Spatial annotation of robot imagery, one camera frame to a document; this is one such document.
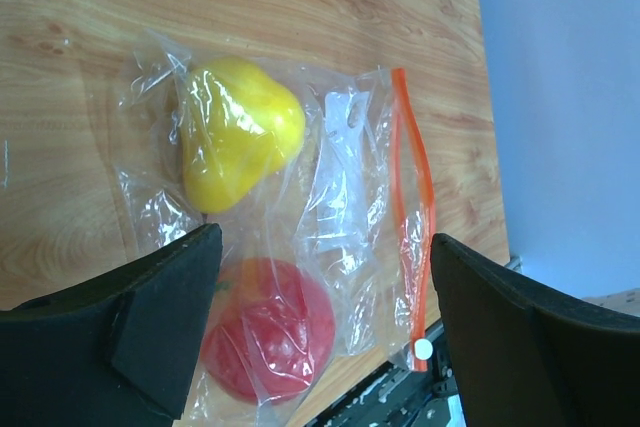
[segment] fake vegetable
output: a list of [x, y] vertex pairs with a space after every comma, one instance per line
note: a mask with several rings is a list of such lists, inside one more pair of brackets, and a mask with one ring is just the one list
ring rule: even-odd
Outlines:
[[248, 259], [226, 272], [233, 280], [219, 279], [224, 287], [213, 311], [226, 304], [202, 344], [207, 371], [248, 402], [303, 393], [324, 370], [335, 339], [324, 288], [295, 265], [269, 258]]
[[300, 152], [305, 129], [300, 103], [257, 64], [215, 59], [189, 74], [186, 89], [183, 180], [199, 211], [233, 207]]

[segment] clear plastic bag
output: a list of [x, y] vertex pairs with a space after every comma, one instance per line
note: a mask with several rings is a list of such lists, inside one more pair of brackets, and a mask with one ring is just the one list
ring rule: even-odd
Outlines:
[[283, 425], [335, 355], [424, 335], [433, 188], [404, 72], [357, 77], [155, 33], [122, 72], [115, 169], [144, 255], [219, 223], [184, 425]]

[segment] red tomato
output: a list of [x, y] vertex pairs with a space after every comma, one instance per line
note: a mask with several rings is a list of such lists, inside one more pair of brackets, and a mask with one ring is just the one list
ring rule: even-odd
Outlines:
[[230, 395], [254, 403], [285, 401], [307, 390], [329, 361], [335, 339], [324, 288], [275, 259], [249, 259], [226, 274], [219, 285], [229, 290], [216, 294], [228, 296], [220, 299], [226, 305], [202, 347], [207, 371]]

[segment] orange zipper seal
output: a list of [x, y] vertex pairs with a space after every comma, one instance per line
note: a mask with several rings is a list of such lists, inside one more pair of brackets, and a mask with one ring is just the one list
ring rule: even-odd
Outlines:
[[[407, 90], [407, 80], [404, 69], [393, 69], [391, 72], [395, 99], [393, 104], [393, 117], [391, 128], [391, 203], [393, 206], [394, 219], [398, 240], [400, 242], [400, 258], [404, 269], [404, 281], [407, 296], [411, 309], [411, 333], [410, 348], [412, 352], [412, 370], [418, 372], [427, 371], [427, 361], [420, 360], [415, 356], [414, 345], [417, 340], [424, 338], [427, 328], [427, 286], [431, 276], [431, 240], [436, 229], [436, 206], [431, 169], [429, 159], [422, 142], [420, 129], [416, 122], [409, 91]], [[415, 271], [416, 278], [413, 279], [414, 269], [411, 269], [412, 260], [409, 255], [409, 239], [407, 238], [407, 215], [402, 193], [402, 171], [400, 162], [401, 137], [400, 131], [403, 124], [409, 137], [409, 146], [413, 153], [416, 167], [417, 182], [419, 187], [420, 204], [423, 209], [422, 214], [428, 219], [422, 235], [422, 258], [420, 265]], [[418, 286], [417, 292], [412, 292], [412, 281]]]

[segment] plastic wrap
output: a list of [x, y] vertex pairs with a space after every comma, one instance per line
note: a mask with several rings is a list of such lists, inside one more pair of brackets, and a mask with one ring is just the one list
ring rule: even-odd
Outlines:
[[352, 77], [150, 33], [121, 80], [115, 168], [139, 254], [223, 230], [184, 425], [283, 425], [333, 356], [374, 345], [426, 369], [403, 349], [424, 335], [435, 218], [403, 71]]

